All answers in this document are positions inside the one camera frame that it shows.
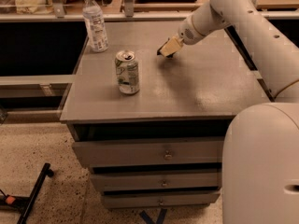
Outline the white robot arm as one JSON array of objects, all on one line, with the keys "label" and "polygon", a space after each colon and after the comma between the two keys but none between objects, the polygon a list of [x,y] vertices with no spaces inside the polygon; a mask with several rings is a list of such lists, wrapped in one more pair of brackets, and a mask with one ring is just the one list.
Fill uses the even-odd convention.
[{"label": "white robot arm", "polygon": [[158,52],[173,55],[234,26],[275,100],[231,122],[222,154],[223,224],[299,224],[298,48],[256,9],[256,0],[208,0]]}]

